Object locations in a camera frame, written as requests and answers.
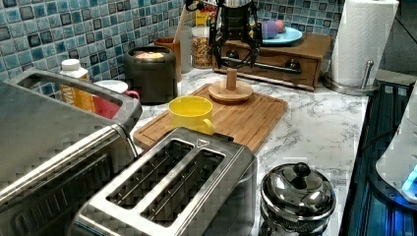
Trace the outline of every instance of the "paper towel roll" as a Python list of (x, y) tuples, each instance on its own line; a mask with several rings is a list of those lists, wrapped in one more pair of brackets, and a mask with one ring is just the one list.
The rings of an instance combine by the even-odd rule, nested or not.
[(346, 0), (331, 54), (334, 81), (360, 87), (368, 60), (374, 61), (367, 85), (374, 82), (398, 7), (395, 0)]

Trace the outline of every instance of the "drawer handle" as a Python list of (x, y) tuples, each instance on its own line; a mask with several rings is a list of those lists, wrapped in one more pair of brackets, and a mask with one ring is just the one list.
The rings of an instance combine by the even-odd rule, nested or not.
[[(241, 62), (240, 59), (235, 59), (235, 58), (230, 58), (230, 57), (221, 57), (221, 60), (225, 60), (225, 61), (229, 61), (229, 62), (237, 62), (237, 63)], [(249, 61), (244, 61), (243, 63), (246, 64), (246, 65), (250, 64)], [(269, 69), (269, 70), (275, 70), (275, 71), (279, 71), (279, 72), (285, 72), (285, 73), (288, 73), (288, 74), (301, 74), (300, 63), (298, 61), (294, 60), (294, 59), (291, 59), (291, 60), (287, 61), (285, 63), (285, 67), (272, 66), (272, 65), (267, 65), (267, 64), (258, 63), (258, 62), (255, 62), (254, 66), (258, 67), (258, 68), (262, 68), (262, 69)]]

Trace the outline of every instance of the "blue light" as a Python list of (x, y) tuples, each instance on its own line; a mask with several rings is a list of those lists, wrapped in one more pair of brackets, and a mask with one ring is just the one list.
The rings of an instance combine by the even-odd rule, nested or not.
[(414, 170), (411, 171), (410, 175), (408, 176), (407, 180), (402, 185), (402, 191), (407, 192), (411, 186), (413, 185), (414, 181), (417, 179), (417, 165), (414, 167)]

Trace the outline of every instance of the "toaster oven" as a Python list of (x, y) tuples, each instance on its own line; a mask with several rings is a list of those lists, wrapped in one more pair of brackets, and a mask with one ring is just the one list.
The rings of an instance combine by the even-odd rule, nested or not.
[[(39, 82), (121, 104), (109, 120), (30, 90)], [(129, 131), (140, 103), (32, 69), (0, 83), (0, 235), (64, 235), (74, 214), (137, 156)]]
[(247, 147), (177, 128), (93, 196), (67, 235), (249, 235), (256, 178)]

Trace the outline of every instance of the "cereal jar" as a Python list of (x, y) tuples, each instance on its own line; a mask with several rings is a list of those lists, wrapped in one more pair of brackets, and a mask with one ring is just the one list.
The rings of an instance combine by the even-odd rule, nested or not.
[(209, 48), (209, 28), (194, 27), (191, 29), (191, 32), (193, 35), (193, 67), (199, 69), (210, 68), (212, 56)]

